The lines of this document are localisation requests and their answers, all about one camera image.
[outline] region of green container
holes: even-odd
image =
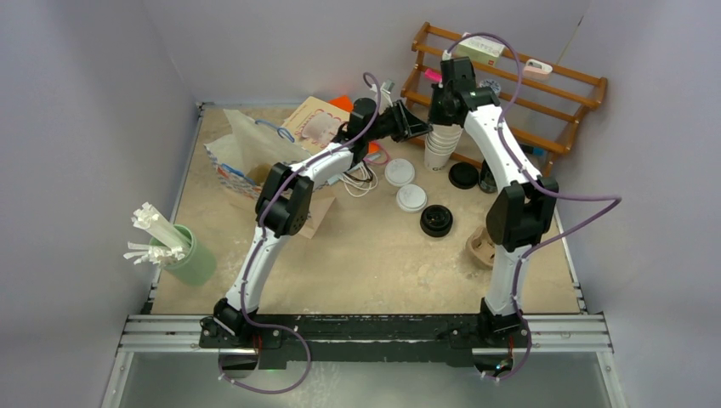
[[[175,229],[190,239],[190,252],[176,263],[166,265],[163,269],[173,274],[183,283],[190,286],[201,286],[215,272],[215,256],[202,245],[188,227],[175,224]],[[162,246],[162,242],[150,239],[151,245]]]

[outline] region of orange object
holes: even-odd
[[[353,101],[350,100],[348,95],[343,95],[336,99],[331,99],[330,101],[328,101],[328,103],[346,112],[351,112],[353,110]]]

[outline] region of wooden dish rack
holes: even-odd
[[[421,29],[413,38],[413,44],[411,45],[411,50],[417,53],[416,64],[413,66],[411,75],[408,76],[408,79],[406,79],[406,82],[403,84],[403,88],[400,90],[400,96],[406,98],[406,105],[409,108],[413,107],[413,105],[416,103],[423,106],[430,106],[430,97],[420,94],[418,92],[418,83],[421,75],[426,70],[440,73],[438,69],[424,64],[426,54],[435,55],[438,57],[443,54],[443,49],[431,47],[425,43],[429,34],[435,35],[437,37],[446,38],[451,41],[456,41],[462,37],[461,34],[458,34],[457,32],[444,30],[439,27],[434,27],[430,25],[428,21],[423,24]],[[509,59],[513,58],[513,55],[510,53],[510,51],[508,51],[507,48],[503,50],[502,56]],[[532,57],[519,53],[519,58],[521,63],[525,63],[529,58]],[[504,71],[490,65],[482,65],[475,61],[473,62],[473,65],[476,70],[485,71],[503,79],[508,79],[515,82],[518,78],[515,72]],[[552,116],[566,122],[564,130],[561,132],[561,135],[560,137],[558,137],[558,141],[556,142],[546,140],[533,133],[529,133],[516,127],[509,126],[511,132],[514,133],[515,138],[519,142],[539,147],[547,152],[546,161],[545,163],[543,163],[541,169],[544,175],[550,174],[554,162],[560,156],[567,155],[569,152],[571,152],[571,147],[576,141],[576,135],[578,133],[578,127],[581,125],[581,121],[589,111],[595,111],[601,105],[606,93],[606,87],[608,86],[608,81],[604,77],[597,78],[595,76],[590,76],[578,71],[573,71],[560,65],[550,65],[554,68],[554,75],[561,75],[590,84],[593,86],[593,91],[590,97],[583,97],[581,95],[565,91],[564,89],[549,86],[543,82],[537,82],[528,78],[523,78],[523,84],[527,87],[535,88],[545,93],[553,94],[579,104],[576,113],[574,113],[573,115],[569,115],[560,110],[552,109],[546,105],[532,102],[528,99],[516,99],[515,103],[517,105],[524,106],[525,108],[528,108],[532,111]],[[501,92],[499,96],[501,99],[509,100],[511,99],[512,94]],[[411,139],[411,142],[415,145],[423,146],[423,140],[421,139]],[[463,162],[466,161],[476,167],[480,167],[480,163],[478,163],[477,161],[469,159],[468,157],[459,155],[457,153],[454,153],[451,158]]]

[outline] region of floor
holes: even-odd
[[[245,114],[282,123],[293,109],[244,108]],[[230,133],[220,109],[206,110],[176,222],[191,228],[214,252],[218,268],[201,287],[186,286],[163,271],[152,313],[209,314],[235,280],[253,236],[255,214],[229,203],[203,144]],[[464,136],[461,149],[473,146]],[[395,204],[397,188],[380,180],[363,198],[349,196],[342,185],[332,188],[336,201],[312,239],[291,239],[270,274],[261,298],[262,313],[422,314],[474,313],[487,291],[491,273],[474,266],[463,246],[485,220],[495,200],[480,189],[459,190],[446,173],[423,168],[423,150],[384,140],[392,157],[416,166],[415,184],[429,204],[451,209],[455,223],[441,239],[425,235],[419,214]],[[478,156],[478,153],[466,153]],[[377,169],[383,177],[383,169]],[[557,235],[554,222],[547,236]],[[556,242],[531,259],[523,291],[526,313],[578,313],[562,243]]]

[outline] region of wall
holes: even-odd
[[[195,106],[140,0],[0,5],[0,406],[98,406]]]
[[[300,102],[362,89],[361,74],[406,80],[424,21],[504,36],[555,61],[589,0],[145,0],[190,91],[212,102]]]
[[[721,406],[719,11],[593,0],[562,61],[609,78],[557,175],[566,191],[624,197],[569,245],[633,407]],[[567,226],[592,211],[559,204]]]

